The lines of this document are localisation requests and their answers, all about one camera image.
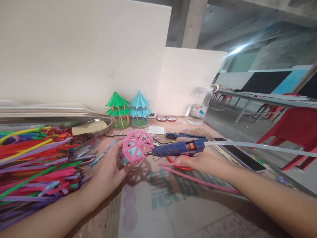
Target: wooden table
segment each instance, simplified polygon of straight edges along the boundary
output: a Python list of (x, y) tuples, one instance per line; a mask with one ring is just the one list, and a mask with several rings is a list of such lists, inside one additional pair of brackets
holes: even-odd
[[(167, 132), (174, 132), (179, 133), (185, 129), (185, 131), (189, 134), (196, 134), (196, 135), (205, 135), (209, 139), (212, 137), (222, 137), (220, 134), (215, 132), (212, 128), (208, 125), (203, 124), (201, 126), (192, 126), (186, 123), (186, 117), (177, 117), (176, 122), (159, 122), (156, 119), (150, 120), (149, 125), (153, 126), (162, 126), (165, 128), (165, 133)], [(115, 135), (119, 135), (120, 132), (123, 135), (127, 135), (132, 129), (135, 127), (130, 126), (128, 128), (119, 129), (112, 129), (109, 132), (109, 136), (113, 133)], [(153, 135), (153, 137), (160, 137), (162, 138), (161, 142), (169, 142), (171, 140), (166, 139), (163, 135)], [(109, 137), (102, 137), (102, 143), (99, 146), (100, 151), (104, 151), (107, 149), (111, 143), (116, 138), (109, 138)], [(95, 170), (97, 169), (98, 164), (93, 168), (87, 166), (85, 168), (85, 176), (88, 178), (92, 175)], [(273, 178), (274, 175), (268, 172), (265, 176)], [(73, 237), (73, 238), (98, 238), (98, 237), (105, 237), (105, 238), (115, 238), (118, 237), (118, 229), (119, 229), (119, 216), (120, 216), (120, 206), (121, 206), (121, 193), (122, 193), (122, 185), (119, 186), (113, 194), (107, 198), (95, 211), (90, 213), (87, 217), (85, 217), (76, 227), (66, 236), (66, 237)]]

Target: hand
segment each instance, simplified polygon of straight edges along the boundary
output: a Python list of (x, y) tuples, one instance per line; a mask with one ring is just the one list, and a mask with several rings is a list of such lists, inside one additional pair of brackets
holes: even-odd
[[(176, 142), (191, 141), (189, 138), (178, 137)], [(189, 166), (204, 173), (214, 175), (218, 178), (226, 180), (228, 171), (238, 165), (222, 158), (216, 151), (206, 146), (204, 151), (194, 156), (179, 155), (174, 161), (175, 165)]]
[(106, 155), (97, 163), (98, 169), (91, 181), (84, 188), (89, 193), (89, 200), (93, 206), (98, 206), (106, 199), (123, 181), (127, 174), (137, 165), (128, 164), (123, 169), (117, 167), (119, 149), (124, 140), (114, 143)]

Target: blue hot glue gun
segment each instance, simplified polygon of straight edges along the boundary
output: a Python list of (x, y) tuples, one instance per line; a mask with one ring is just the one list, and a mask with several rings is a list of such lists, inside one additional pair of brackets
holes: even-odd
[(158, 157), (188, 155), (193, 156), (196, 153), (203, 152), (205, 143), (201, 140), (192, 140), (187, 142), (177, 142), (172, 144), (161, 145), (145, 153), (145, 155), (153, 155)]

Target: light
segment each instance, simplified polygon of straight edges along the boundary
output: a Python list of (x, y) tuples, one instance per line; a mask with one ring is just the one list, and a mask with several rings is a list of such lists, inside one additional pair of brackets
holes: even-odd
[(247, 47), (247, 46), (250, 45), (250, 44), (251, 44), (251, 43), (248, 43), (248, 44), (239, 46), (239, 47), (236, 48), (234, 51), (232, 51), (231, 53), (229, 53), (229, 54), (227, 55), (227, 57), (230, 56), (230, 55), (233, 55), (233, 54), (236, 54), (236, 53), (240, 52), (241, 50), (243, 50), (245, 47)]
[(243, 48), (244, 48), (244, 46), (240, 46), (240, 47), (236, 48), (234, 51), (232, 51), (231, 54), (232, 55), (236, 54), (236, 53), (240, 52)]

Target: chair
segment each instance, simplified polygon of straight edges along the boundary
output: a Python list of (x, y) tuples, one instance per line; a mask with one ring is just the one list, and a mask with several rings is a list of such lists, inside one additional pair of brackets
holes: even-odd
[[(292, 95), (292, 96), (295, 96), (295, 97), (300, 97), (301, 96), (300, 94), (293, 94), (293, 93), (286, 93), (286, 94), (282, 94), (282, 95)], [(266, 104), (263, 104), (257, 112), (261, 111), (261, 109), (263, 107), (266, 107)], [(279, 107), (279, 106), (274, 106), (274, 105), (270, 105), (269, 108), (270, 108), (270, 110), (268, 112), (276, 112), (276, 113), (279, 113), (282, 109), (284, 109), (284, 107)], [(276, 114), (273, 114), (273, 113), (272, 114), (266, 114), (268, 120), (273, 119), (273, 117), (275, 115)]]
[[(271, 136), (275, 136), (270, 145), (278, 146), (285, 141), (290, 141), (304, 148), (304, 151), (317, 152), (317, 109), (309, 107), (294, 107), (288, 109), (276, 125), (269, 130), (257, 144), (261, 144)], [(282, 168), (287, 171), (298, 163), (302, 170), (307, 168), (316, 158), (303, 155), (296, 156)]]
[(231, 99), (232, 99), (232, 96), (221, 94), (217, 101), (219, 101), (219, 99), (220, 99), (221, 97), (223, 97), (223, 98), (222, 98), (222, 101), (224, 101), (224, 100), (227, 101), (227, 99), (229, 99), (229, 104), (230, 104)]

